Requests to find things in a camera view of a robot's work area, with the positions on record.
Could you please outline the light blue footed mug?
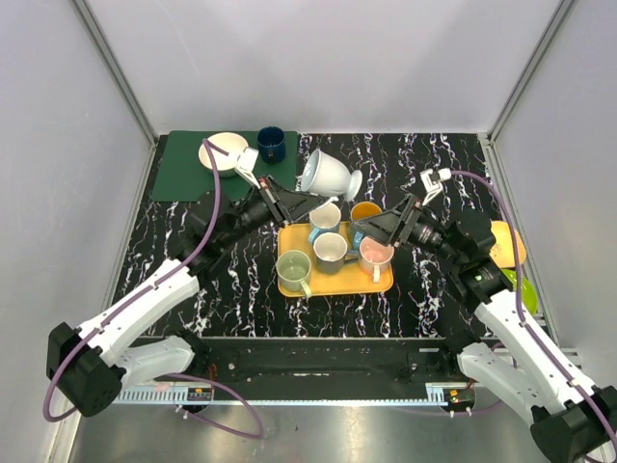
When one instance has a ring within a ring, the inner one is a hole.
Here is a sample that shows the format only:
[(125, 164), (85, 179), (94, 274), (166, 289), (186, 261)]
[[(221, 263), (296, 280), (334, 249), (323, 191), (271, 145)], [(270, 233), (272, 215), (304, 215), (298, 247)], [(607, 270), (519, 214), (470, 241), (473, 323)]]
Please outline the light blue footed mug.
[(316, 149), (305, 164), (300, 188), (303, 192), (324, 197), (342, 197), (351, 202), (359, 193), (362, 182), (360, 170), (350, 172), (341, 161)]

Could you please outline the light green mug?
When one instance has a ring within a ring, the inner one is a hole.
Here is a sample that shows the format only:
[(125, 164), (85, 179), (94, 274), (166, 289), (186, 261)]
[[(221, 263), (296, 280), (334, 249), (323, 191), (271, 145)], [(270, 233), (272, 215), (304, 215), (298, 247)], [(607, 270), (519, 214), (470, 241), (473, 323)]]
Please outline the light green mug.
[(308, 255), (302, 251), (291, 250), (283, 253), (277, 260), (276, 270), (279, 284), (286, 293), (312, 296), (309, 287), (312, 264)]

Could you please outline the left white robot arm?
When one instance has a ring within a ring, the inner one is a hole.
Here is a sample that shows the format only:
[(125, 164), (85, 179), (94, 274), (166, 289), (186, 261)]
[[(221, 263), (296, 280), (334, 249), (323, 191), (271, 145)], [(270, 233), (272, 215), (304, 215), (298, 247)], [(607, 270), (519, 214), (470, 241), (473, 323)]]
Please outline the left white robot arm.
[[(245, 236), (265, 224), (295, 224), (336, 198), (318, 190), (292, 191), (270, 176), (255, 179), (238, 201), (227, 198), (220, 184), (202, 194), (190, 207), (174, 250), (145, 281), (79, 326), (62, 322), (49, 333), (44, 418), (57, 422), (71, 412), (95, 416), (123, 390), (160, 376), (178, 373), (189, 382), (201, 380), (208, 369), (207, 349), (196, 336), (170, 335), (141, 347), (134, 341), (215, 279), (231, 248)], [(50, 409), (56, 391), (72, 406), (59, 416)]]

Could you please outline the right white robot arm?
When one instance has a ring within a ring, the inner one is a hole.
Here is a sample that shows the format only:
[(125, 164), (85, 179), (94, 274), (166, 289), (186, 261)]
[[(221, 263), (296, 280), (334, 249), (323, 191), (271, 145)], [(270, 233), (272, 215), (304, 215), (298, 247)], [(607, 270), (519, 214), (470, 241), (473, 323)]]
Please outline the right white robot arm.
[(522, 307), (522, 298), (490, 256), (490, 218), (466, 209), (446, 223), (410, 195), (353, 230), (383, 245), (419, 248), (445, 264), (454, 298), (488, 327), (513, 358), (507, 363), (484, 342), (459, 338), (438, 358), (443, 379), (466, 376), (484, 385), (528, 425), (551, 462), (574, 462), (616, 442), (616, 389), (600, 388)]

